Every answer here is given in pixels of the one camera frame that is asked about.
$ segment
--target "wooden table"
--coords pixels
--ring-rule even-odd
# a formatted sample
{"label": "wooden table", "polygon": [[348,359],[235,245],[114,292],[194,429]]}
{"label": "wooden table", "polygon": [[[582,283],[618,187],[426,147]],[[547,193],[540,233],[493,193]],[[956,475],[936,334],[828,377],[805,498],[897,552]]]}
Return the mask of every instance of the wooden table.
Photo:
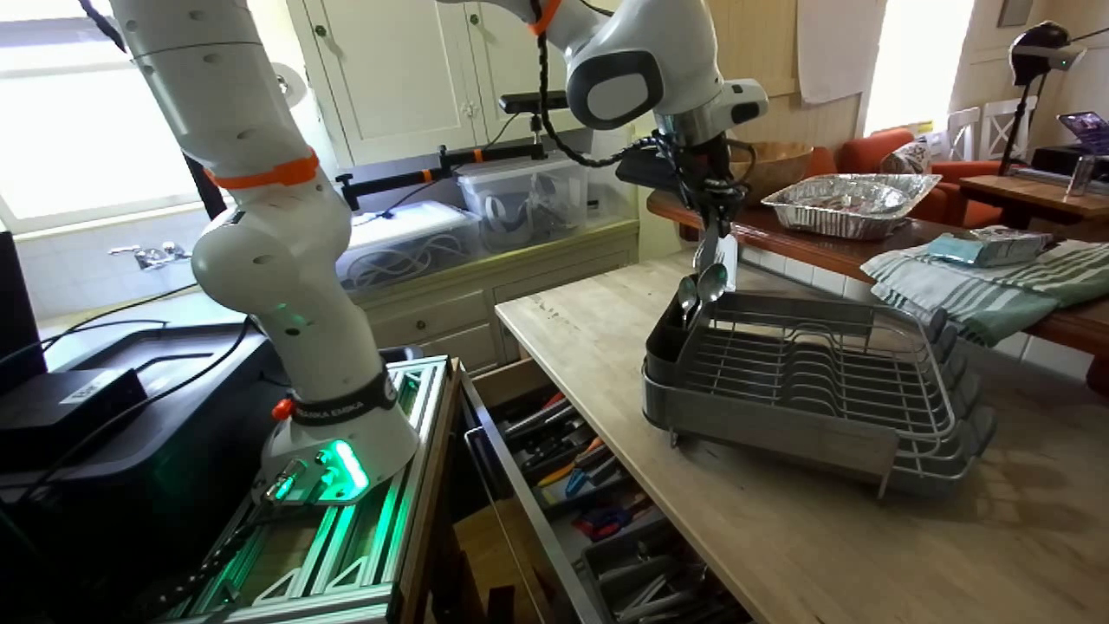
{"label": "wooden table", "polygon": [[[948,498],[874,498],[725,443],[667,448],[641,415],[643,340],[688,260],[634,263],[497,304],[722,584],[783,624],[1109,621],[1109,402],[977,354],[999,436]],[[800,292],[745,269],[748,292]]]}
{"label": "wooden table", "polygon": [[1000,223],[1013,229],[1024,229],[1032,217],[1042,223],[1098,223],[1109,227],[1109,193],[1070,193],[1066,176],[1045,175],[1007,175],[1007,176],[962,176],[960,193],[965,201],[999,206]]}

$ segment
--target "towel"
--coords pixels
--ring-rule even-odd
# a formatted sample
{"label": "towel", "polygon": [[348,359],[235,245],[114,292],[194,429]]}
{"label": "towel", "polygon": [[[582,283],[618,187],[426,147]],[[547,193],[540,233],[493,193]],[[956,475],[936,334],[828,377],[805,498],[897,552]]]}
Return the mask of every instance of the towel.
{"label": "towel", "polygon": [[895,312],[930,322],[953,317],[956,328],[985,348],[1023,334],[1057,309],[1109,295],[1109,243],[1065,240],[1016,266],[956,266],[925,245],[889,248],[864,263],[874,295]]}

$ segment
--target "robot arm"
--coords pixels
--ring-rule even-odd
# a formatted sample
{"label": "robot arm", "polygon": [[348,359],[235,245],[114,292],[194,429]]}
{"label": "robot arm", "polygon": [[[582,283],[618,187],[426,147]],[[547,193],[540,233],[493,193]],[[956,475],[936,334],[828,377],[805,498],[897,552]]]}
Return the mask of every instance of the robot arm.
{"label": "robot arm", "polygon": [[[731,176],[725,133],[762,116],[764,94],[722,80],[702,0],[623,0],[611,21],[582,0],[494,5],[563,49],[568,102],[589,127],[653,112],[680,154],[673,169],[692,187],[686,201],[727,206],[716,201]],[[265,443],[263,470],[313,502],[353,502],[411,458],[415,435],[391,402],[363,312],[337,281],[348,211],[295,127],[242,0],[112,7],[177,143],[235,201],[194,245],[194,275],[263,326],[290,374],[290,421]],[[288,468],[303,458],[337,463],[296,481]]]}
{"label": "robot arm", "polygon": [[614,19],[582,0],[493,0],[563,53],[568,106],[589,127],[653,116],[657,143],[623,154],[621,176],[680,193],[701,211],[695,275],[710,275],[745,187],[731,181],[727,127],[764,112],[756,80],[722,80],[702,0],[623,0]]}
{"label": "robot arm", "polygon": [[235,201],[196,240],[194,279],[261,322],[290,377],[263,470],[308,502],[353,502],[411,458],[415,435],[337,281],[348,208],[303,147],[242,0],[112,7],[180,150]]}
{"label": "robot arm", "polygon": [[589,127],[621,127],[653,116],[657,127],[683,147],[702,147],[764,112],[757,84],[722,80],[716,34],[702,0],[623,0],[614,19],[582,0],[493,5],[563,53],[568,103]]}

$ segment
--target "wire dish rack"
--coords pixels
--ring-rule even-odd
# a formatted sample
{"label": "wire dish rack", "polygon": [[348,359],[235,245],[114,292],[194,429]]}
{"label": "wire dish rack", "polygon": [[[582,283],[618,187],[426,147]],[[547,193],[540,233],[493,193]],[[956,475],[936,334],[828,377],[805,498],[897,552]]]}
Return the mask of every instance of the wire dish rack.
{"label": "wire dish rack", "polygon": [[643,415],[915,497],[953,493],[993,436],[965,343],[851,300],[680,297],[643,356]]}

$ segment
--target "white cabinet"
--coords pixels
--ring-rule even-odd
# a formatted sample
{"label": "white cabinet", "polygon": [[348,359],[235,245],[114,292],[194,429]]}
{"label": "white cabinet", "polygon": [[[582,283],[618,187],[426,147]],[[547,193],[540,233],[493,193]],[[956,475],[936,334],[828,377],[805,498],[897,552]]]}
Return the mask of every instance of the white cabinet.
{"label": "white cabinet", "polygon": [[[532,34],[502,7],[290,0],[290,21],[343,166],[484,147],[507,123],[497,94],[538,91]],[[563,91],[559,49],[547,77]],[[524,135],[530,116],[502,140]]]}
{"label": "white cabinet", "polygon": [[290,0],[290,19],[345,166],[480,143],[467,7]]}

